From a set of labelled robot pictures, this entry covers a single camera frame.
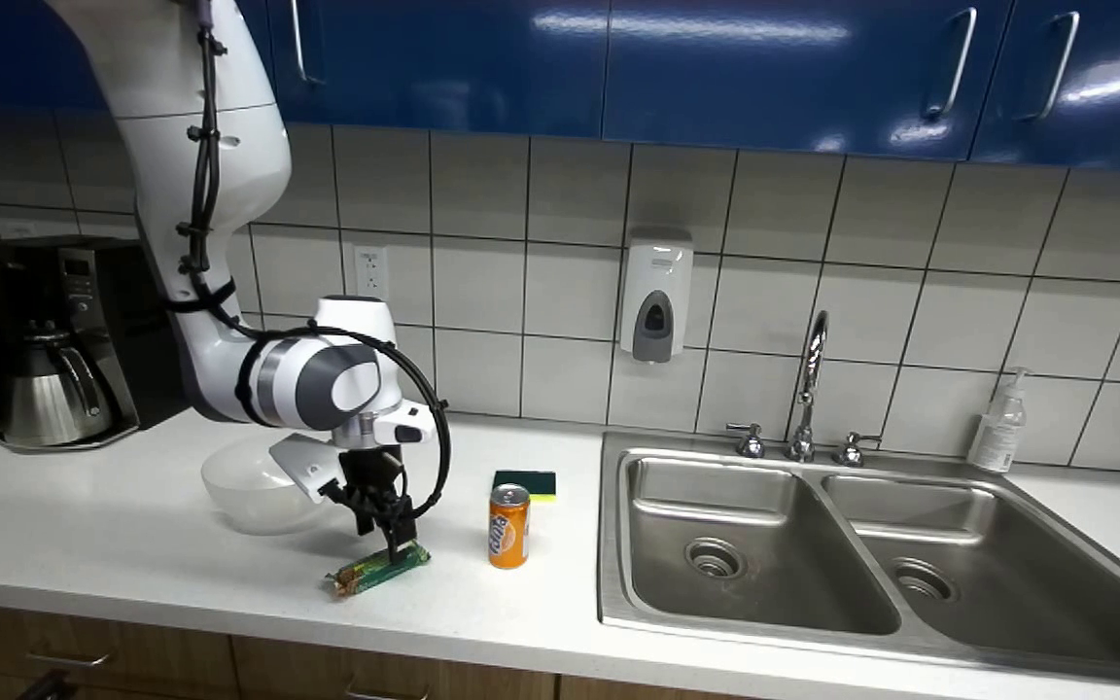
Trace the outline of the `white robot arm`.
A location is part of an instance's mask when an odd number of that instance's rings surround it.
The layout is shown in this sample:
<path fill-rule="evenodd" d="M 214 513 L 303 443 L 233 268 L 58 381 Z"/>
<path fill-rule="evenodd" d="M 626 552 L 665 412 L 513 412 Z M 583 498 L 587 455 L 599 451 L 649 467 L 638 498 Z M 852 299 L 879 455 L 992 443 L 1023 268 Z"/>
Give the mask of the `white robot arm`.
<path fill-rule="evenodd" d="M 292 140 L 237 0 L 47 0 L 124 140 L 136 229 L 210 420 L 288 428 L 272 447 L 311 498 L 397 556 L 451 474 L 443 401 L 373 296 L 323 296 L 303 327 L 241 319 L 229 241 L 292 179 Z"/>

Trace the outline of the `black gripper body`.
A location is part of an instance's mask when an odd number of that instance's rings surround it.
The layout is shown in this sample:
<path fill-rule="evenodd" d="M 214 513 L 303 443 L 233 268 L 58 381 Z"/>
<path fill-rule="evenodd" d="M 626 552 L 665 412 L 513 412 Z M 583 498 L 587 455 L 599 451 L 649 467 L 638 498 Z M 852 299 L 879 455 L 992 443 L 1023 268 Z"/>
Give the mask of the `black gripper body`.
<path fill-rule="evenodd" d="M 408 478 L 397 447 L 381 451 L 342 451 L 342 478 L 346 490 L 338 506 L 350 513 L 362 509 L 373 517 L 373 529 L 393 529 L 393 525 L 412 525 L 412 498 L 408 498 Z"/>

